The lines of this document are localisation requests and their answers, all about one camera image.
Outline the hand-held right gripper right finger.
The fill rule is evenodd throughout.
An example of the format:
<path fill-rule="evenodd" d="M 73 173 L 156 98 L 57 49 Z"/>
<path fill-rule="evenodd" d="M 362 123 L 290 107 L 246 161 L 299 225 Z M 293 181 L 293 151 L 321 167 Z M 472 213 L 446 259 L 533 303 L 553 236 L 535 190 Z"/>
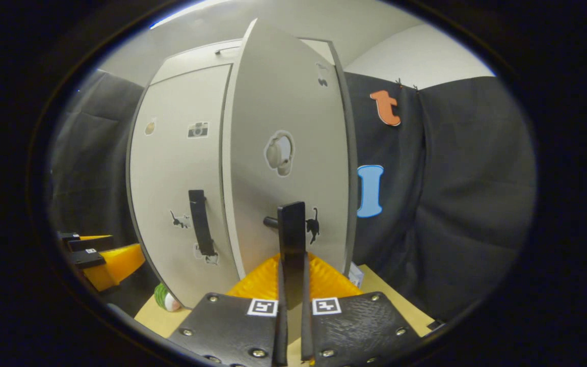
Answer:
<path fill-rule="evenodd" d="M 383 366 L 421 339 L 382 291 L 361 291 L 314 254 L 305 271 L 301 355 L 311 366 Z"/>

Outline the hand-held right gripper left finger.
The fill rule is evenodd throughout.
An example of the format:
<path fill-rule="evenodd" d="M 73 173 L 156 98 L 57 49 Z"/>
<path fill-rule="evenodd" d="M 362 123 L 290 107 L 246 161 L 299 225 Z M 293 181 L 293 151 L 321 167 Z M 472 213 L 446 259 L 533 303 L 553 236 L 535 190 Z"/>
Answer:
<path fill-rule="evenodd" d="M 203 295 L 169 340 L 210 364 L 286 365 L 283 288 L 280 256 L 271 256 L 226 294 Z"/>

